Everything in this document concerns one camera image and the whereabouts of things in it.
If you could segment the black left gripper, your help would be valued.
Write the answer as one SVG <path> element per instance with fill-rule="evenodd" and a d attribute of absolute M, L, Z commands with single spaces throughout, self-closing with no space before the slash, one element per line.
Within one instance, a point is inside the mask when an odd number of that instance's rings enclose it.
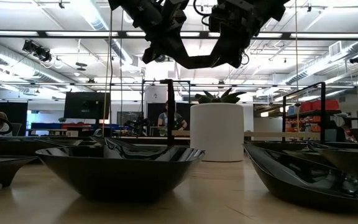
<path fill-rule="evenodd" d="M 121 7 L 133 20 L 132 26 L 145 33 L 150 45 L 144 50 L 144 63 L 159 58 L 164 53 L 163 47 L 179 47 L 167 49 L 166 54 L 187 69 L 197 68 L 194 58 L 182 47 L 180 36 L 188 0 L 109 0 L 108 3 L 111 10 Z"/>

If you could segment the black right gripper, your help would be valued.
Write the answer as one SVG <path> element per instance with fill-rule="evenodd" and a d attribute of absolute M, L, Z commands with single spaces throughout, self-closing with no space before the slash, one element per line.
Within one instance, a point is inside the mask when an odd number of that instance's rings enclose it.
<path fill-rule="evenodd" d="M 288 0 L 222 0 L 213 6 L 209 16 L 209 31 L 220 36 L 238 35 L 245 39 L 257 36 L 270 19 L 280 21 Z M 209 55 L 196 57 L 197 68 L 213 68 L 227 63 L 238 68 L 247 48 L 247 41 L 235 41 L 229 50 L 227 39 L 218 39 Z"/>

